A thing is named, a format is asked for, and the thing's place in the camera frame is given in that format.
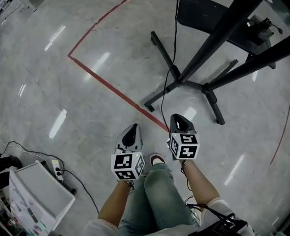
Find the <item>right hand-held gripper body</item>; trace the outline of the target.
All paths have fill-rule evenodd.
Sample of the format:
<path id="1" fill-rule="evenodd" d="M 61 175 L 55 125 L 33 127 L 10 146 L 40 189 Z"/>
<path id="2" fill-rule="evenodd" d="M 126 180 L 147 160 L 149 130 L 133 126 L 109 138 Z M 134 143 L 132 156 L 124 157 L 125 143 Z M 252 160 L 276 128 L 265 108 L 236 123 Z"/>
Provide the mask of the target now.
<path id="1" fill-rule="evenodd" d="M 191 121 L 180 114 L 170 117 L 170 134 L 167 141 L 173 160 L 196 159 L 199 136 Z"/>

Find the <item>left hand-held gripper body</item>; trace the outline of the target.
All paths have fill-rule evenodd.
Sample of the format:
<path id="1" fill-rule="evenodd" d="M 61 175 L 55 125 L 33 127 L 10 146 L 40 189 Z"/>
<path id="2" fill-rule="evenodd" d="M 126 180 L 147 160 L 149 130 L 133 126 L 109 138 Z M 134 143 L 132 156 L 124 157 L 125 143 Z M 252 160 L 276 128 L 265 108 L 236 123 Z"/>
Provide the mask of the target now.
<path id="1" fill-rule="evenodd" d="M 140 126 L 135 123 L 117 138 L 111 155 L 111 171 L 117 180 L 137 180 L 142 174 L 145 160 Z"/>

